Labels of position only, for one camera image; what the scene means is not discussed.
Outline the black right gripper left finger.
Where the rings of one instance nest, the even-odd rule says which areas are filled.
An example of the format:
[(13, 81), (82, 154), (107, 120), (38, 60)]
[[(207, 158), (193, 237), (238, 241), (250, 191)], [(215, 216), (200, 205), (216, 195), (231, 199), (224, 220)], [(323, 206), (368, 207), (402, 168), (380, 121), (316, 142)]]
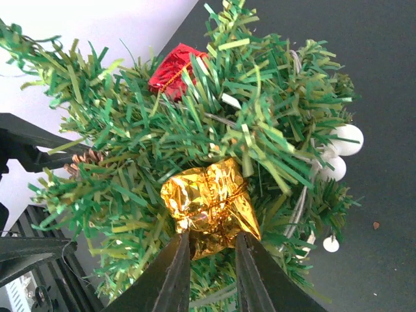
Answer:
[(152, 264), (104, 312), (188, 311), (189, 232), (175, 235)]

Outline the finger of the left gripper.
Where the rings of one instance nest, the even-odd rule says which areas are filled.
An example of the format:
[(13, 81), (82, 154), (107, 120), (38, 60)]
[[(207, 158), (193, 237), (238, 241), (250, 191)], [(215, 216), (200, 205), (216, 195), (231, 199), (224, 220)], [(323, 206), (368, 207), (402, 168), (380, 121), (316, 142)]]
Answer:
[(76, 250), (77, 243), (70, 239), (1, 237), (1, 286)]
[(11, 113), (1, 114), (1, 173), (7, 174), (7, 162), (16, 159), (26, 172), (41, 172), (44, 168), (57, 169), (72, 162), (74, 154), (89, 147), (77, 143), (64, 153), (50, 155), (39, 148), (57, 148), (70, 141), (37, 127)]

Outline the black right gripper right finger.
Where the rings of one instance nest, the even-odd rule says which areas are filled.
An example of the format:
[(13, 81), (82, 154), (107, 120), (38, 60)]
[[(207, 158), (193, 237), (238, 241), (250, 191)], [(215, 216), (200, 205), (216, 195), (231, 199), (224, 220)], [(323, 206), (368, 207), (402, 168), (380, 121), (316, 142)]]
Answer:
[(326, 312), (284, 273), (251, 233), (237, 235), (235, 252), (240, 311)]

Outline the brown pine cone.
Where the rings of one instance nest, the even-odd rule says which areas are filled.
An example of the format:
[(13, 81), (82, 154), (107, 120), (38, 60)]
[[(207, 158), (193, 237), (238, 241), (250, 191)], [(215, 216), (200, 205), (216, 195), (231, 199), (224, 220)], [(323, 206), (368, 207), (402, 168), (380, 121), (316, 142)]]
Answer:
[(100, 161), (104, 159), (105, 154), (93, 149), (86, 149), (82, 154), (74, 154), (72, 156), (72, 163), (65, 164), (64, 169), (70, 174), (72, 178), (79, 177), (79, 165), (80, 164), (93, 164), (98, 165)]

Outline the white ball string lights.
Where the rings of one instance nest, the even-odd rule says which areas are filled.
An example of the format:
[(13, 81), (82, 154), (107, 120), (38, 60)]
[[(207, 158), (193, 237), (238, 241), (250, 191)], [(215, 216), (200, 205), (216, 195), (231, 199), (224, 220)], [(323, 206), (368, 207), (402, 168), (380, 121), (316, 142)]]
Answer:
[(161, 187), (172, 176), (233, 158), (272, 255), (305, 258), (324, 226), (336, 241), (353, 203), (339, 184), (344, 158), (360, 151), (363, 133), (345, 111), (354, 86), (335, 55), (323, 42), (293, 50), (274, 36), (204, 52), (190, 56), (195, 82), (182, 73), (179, 101), (151, 92), (158, 202), (168, 211)]

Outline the gold foil gift box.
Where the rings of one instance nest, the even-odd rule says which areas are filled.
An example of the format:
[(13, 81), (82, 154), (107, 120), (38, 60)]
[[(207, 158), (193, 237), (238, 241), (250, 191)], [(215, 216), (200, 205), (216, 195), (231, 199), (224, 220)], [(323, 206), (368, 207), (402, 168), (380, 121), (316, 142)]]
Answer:
[(161, 187), (161, 198), (176, 232), (189, 232), (193, 261), (234, 248), (241, 231), (261, 240), (247, 182), (233, 158), (172, 176)]

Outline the red foil gift box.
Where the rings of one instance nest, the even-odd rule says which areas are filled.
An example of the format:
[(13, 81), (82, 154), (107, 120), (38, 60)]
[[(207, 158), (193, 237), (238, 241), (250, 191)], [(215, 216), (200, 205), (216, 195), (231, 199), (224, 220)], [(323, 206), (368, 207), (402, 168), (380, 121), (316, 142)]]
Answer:
[(195, 82), (190, 56), (206, 57), (207, 53), (180, 43), (163, 59), (148, 82), (149, 90), (164, 94), (168, 99), (179, 101), (186, 92), (187, 85), (182, 81), (182, 73), (188, 72)]

